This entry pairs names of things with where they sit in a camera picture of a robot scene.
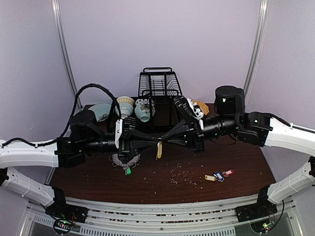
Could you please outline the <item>grey perforated keyring disc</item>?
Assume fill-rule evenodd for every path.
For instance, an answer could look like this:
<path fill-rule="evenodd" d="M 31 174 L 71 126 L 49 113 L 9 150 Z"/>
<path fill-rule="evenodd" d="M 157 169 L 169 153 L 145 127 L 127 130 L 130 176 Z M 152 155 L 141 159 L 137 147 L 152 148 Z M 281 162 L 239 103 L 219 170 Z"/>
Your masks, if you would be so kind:
<path fill-rule="evenodd" d="M 118 166 L 122 167 L 123 169 L 127 169 L 128 167 L 135 167 L 136 165 L 139 165 L 142 160 L 142 156 L 141 154 L 138 154 L 131 158 L 130 160 L 127 159 L 121 160 L 118 154 L 113 154 L 109 157 L 109 160 L 112 162 L 112 165 L 114 167 Z"/>

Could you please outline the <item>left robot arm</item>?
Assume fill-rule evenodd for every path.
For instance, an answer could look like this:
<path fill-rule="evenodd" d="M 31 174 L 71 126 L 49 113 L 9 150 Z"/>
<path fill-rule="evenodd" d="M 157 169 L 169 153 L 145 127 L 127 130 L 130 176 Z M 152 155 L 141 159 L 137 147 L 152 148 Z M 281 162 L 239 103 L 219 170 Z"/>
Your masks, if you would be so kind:
<path fill-rule="evenodd" d="M 160 142 L 135 128 L 134 118 L 117 121 L 115 133 L 105 133 L 91 110 L 71 116 L 71 134 L 55 140 L 30 143 L 22 138 L 0 142 L 0 185 L 40 204 L 56 221 L 84 223 L 88 210 L 66 202 L 62 189 L 41 184 L 16 170 L 17 166 L 73 168 L 86 162 L 86 155 L 115 154 L 120 163 L 133 165 L 139 151 Z"/>

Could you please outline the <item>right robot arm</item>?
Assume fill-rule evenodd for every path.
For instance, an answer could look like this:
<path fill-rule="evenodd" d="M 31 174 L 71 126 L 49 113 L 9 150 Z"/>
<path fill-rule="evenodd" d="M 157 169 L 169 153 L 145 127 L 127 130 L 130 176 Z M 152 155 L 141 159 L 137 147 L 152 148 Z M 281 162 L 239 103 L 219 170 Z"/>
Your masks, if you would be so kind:
<path fill-rule="evenodd" d="M 217 116 L 204 117 L 198 106 L 184 96 L 174 98 L 183 119 L 161 137 L 164 143 L 204 151 L 205 140 L 231 136 L 238 141 L 259 147 L 279 147 L 308 154 L 308 161 L 286 178 L 267 185 L 259 191 L 254 204 L 235 209 L 238 222 L 246 222 L 277 213 L 277 204 L 315 183 L 315 132 L 282 118 L 261 112 L 245 111 L 242 88 L 221 86 L 215 90 L 214 108 Z"/>

